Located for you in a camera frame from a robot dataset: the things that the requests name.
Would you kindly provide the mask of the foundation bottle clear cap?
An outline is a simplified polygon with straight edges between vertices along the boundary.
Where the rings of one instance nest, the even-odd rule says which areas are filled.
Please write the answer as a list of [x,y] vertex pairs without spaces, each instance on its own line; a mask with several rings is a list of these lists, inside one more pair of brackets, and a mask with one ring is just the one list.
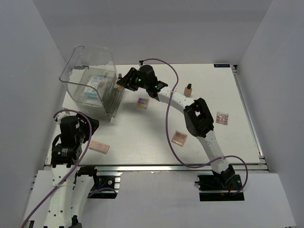
[[123,91],[124,90],[124,87],[122,85],[119,85],[119,84],[116,84],[116,88],[119,91]]

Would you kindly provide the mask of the white blue wipes packet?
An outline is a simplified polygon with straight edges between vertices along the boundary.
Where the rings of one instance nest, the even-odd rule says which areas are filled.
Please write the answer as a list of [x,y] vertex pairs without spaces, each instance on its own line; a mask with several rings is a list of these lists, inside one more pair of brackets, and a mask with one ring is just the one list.
[[107,79],[105,76],[90,75],[83,91],[85,101],[90,103],[91,101],[102,98],[105,92],[106,82]]

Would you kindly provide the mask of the clear acrylic makeup organizer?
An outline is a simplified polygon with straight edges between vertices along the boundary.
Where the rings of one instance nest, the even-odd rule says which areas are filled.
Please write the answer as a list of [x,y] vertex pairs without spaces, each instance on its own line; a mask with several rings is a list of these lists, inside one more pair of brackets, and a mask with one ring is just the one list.
[[111,50],[97,46],[74,47],[59,76],[79,111],[106,122],[116,116],[124,94],[117,80]]

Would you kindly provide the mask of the foundation bottle black pump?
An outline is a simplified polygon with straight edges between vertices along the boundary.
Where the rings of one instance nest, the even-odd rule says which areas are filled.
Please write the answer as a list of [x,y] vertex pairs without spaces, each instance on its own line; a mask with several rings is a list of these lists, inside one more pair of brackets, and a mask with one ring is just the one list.
[[192,84],[188,84],[184,89],[184,95],[190,97],[192,93]]

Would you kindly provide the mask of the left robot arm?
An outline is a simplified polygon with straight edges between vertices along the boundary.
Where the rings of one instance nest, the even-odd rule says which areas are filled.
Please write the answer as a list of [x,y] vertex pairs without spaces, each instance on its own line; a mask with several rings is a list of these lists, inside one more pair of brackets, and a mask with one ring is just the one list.
[[88,142],[99,121],[86,115],[70,115],[59,120],[60,134],[52,142],[52,186],[45,228],[81,228],[84,205],[90,190],[100,185],[94,166],[78,167],[82,144]]

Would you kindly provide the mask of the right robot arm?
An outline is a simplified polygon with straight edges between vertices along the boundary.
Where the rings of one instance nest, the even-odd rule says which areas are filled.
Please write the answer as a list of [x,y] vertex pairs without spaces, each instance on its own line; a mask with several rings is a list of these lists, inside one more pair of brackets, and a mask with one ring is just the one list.
[[204,99],[193,100],[174,92],[168,84],[157,79],[150,65],[143,65],[139,69],[132,67],[124,77],[118,77],[117,84],[131,91],[145,89],[151,98],[180,111],[184,115],[188,132],[198,139],[211,162],[215,185],[222,190],[231,185],[235,171],[220,148],[215,136],[214,120]]

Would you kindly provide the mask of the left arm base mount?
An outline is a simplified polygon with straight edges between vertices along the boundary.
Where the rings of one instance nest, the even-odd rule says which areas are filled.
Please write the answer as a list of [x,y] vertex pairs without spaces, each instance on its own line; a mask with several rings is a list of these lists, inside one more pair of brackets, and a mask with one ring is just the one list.
[[94,166],[81,167],[77,173],[76,183],[84,183],[78,180],[80,177],[88,178],[88,199],[115,199],[119,190],[118,176],[100,173]]

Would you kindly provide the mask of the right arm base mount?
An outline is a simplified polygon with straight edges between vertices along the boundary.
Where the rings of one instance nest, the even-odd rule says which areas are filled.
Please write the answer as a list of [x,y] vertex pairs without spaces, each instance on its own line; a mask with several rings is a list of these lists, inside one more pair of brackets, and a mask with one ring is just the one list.
[[226,185],[212,175],[199,175],[194,184],[199,189],[199,199],[202,202],[245,200],[244,193],[240,190],[242,182],[239,175],[235,175]]

